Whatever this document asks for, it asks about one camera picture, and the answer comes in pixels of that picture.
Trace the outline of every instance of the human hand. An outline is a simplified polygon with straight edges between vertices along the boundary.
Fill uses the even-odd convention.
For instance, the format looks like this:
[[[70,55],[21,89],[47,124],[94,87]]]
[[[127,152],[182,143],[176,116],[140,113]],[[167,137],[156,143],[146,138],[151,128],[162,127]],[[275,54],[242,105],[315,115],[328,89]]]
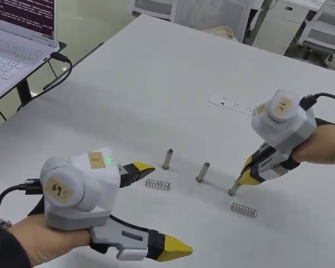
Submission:
[[[8,229],[26,251],[31,266],[54,260],[74,248],[89,246],[90,234],[87,229],[61,231],[50,228],[44,215],[29,216]]]
[[[335,164],[335,125],[317,127],[291,155],[297,162]]]

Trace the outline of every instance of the number label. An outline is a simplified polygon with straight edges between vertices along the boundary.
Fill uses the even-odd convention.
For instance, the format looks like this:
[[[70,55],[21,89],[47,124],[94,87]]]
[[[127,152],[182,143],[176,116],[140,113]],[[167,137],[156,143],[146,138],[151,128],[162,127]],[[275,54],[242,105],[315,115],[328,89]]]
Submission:
[[[288,97],[282,97],[278,101],[274,112],[280,116],[284,116],[289,111],[292,104],[293,101],[291,99],[289,99]]]
[[[257,114],[260,116],[262,112],[266,109],[266,104],[263,103],[257,107]]]
[[[88,159],[91,169],[105,169],[106,163],[104,162],[102,152],[89,152]]]
[[[73,191],[67,185],[59,182],[54,177],[49,177],[44,185],[44,193],[64,204],[68,204]]]

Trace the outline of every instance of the metal cylinder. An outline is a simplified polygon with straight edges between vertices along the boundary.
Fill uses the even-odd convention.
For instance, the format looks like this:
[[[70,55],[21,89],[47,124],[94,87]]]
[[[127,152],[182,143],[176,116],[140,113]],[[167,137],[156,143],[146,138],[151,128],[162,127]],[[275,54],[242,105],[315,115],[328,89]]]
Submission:
[[[171,161],[171,157],[173,156],[173,149],[168,149],[167,153],[166,153],[166,157],[165,157],[165,161],[162,165],[162,169],[164,170],[168,170],[169,169],[169,165],[170,165],[170,161]]]
[[[196,181],[197,181],[198,183],[203,182],[203,178],[205,177],[206,172],[207,172],[207,170],[209,169],[209,167],[210,167],[210,163],[209,163],[209,162],[206,162],[205,164],[203,164],[203,167],[202,167],[202,169],[201,169],[199,175],[196,177]]]
[[[234,182],[234,185],[232,186],[232,188],[230,188],[230,190],[227,191],[228,195],[231,196],[231,197],[236,195],[236,192],[237,192],[239,187],[241,187],[241,184],[238,180],[236,180]]]

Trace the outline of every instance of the laptop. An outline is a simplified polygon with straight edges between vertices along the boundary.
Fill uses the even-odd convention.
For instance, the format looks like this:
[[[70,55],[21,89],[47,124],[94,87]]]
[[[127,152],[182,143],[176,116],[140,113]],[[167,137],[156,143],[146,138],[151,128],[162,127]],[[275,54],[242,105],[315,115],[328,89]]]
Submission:
[[[0,0],[0,97],[59,50],[57,0]]]

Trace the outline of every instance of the floor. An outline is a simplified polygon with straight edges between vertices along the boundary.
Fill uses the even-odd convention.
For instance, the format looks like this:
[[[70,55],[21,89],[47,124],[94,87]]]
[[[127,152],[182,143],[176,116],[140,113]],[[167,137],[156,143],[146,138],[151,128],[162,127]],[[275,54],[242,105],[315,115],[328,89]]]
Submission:
[[[75,63],[99,43],[114,36],[135,18],[127,6],[127,0],[58,0],[58,37],[68,45],[64,54]],[[57,74],[65,68],[54,61],[52,66]],[[37,94],[54,78],[49,66],[44,66],[28,82]],[[0,110],[7,118],[16,113],[19,105],[16,90],[0,100]]]

